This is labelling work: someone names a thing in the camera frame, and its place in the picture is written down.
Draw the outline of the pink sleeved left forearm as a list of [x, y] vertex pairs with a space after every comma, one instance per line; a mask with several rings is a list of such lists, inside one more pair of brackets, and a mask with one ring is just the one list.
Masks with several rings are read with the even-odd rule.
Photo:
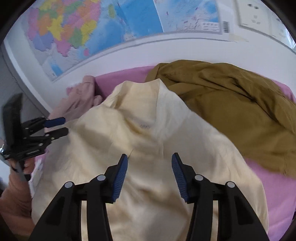
[[10, 231], [20, 237], [29, 237], [35, 224], [31, 217], [32, 197], [29, 185], [17, 173], [9, 176], [9, 184], [1, 195], [1, 217]]

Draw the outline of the person left hand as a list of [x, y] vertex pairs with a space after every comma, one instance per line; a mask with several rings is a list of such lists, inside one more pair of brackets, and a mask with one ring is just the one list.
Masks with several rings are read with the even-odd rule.
[[9, 162], [11, 168], [18, 173], [21, 181], [30, 181], [31, 174], [35, 168], [35, 158], [29, 158], [22, 161], [10, 159]]

